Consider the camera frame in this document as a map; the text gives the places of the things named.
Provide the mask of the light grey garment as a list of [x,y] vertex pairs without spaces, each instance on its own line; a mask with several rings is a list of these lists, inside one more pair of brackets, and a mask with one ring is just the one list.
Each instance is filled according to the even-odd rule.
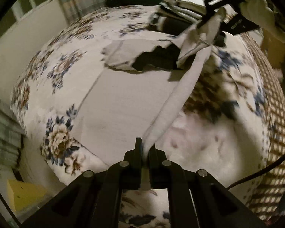
[[77,173],[107,170],[137,137],[147,159],[195,88],[225,18],[221,8],[175,39],[128,39],[104,48],[106,67],[75,120],[83,145],[72,155]]

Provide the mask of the grey white folded garment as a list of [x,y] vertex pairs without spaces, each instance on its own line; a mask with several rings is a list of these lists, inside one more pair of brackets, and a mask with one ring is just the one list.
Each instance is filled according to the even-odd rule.
[[202,19],[204,13],[199,11],[182,8],[175,5],[169,5],[168,3],[161,2],[156,7],[157,12],[163,14],[166,17],[172,17],[174,19],[195,23]]

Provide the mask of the black folded garment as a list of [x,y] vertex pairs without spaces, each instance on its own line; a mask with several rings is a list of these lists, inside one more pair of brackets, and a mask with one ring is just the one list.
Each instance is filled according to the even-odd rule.
[[[158,31],[173,36],[179,36],[183,31],[190,28],[190,26],[199,23],[202,15],[194,13],[193,15],[180,13],[165,13],[155,12],[149,17],[149,29]],[[198,38],[205,44],[214,44],[219,47],[224,47],[226,33],[231,35],[238,35],[248,31],[256,30],[258,26],[245,19],[242,15],[236,14],[221,22],[218,31],[202,32],[201,26],[197,27],[199,33]]]

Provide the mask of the yellow box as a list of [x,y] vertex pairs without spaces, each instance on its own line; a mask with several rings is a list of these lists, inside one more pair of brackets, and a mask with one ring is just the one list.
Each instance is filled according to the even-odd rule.
[[42,201],[48,194],[41,185],[7,180],[7,196],[9,206],[13,212],[18,212],[26,207]]

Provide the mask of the floral blanket bedspread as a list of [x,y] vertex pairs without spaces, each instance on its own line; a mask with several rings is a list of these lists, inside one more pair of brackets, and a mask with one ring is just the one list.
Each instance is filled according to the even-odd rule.
[[[104,71],[104,48],[114,41],[168,41],[151,31],[149,6],[103,8],[47,42],[15,83],[11,109],[29,139],[22,167],[48,170],[65,185],[81,173],[72,155],[82,149],[76,118]],[[229,186],[285,154],[285,97],[273,68],[248,35],[213,45],[195,88],[175,121],[156,142],[184,169],[205,169]]]

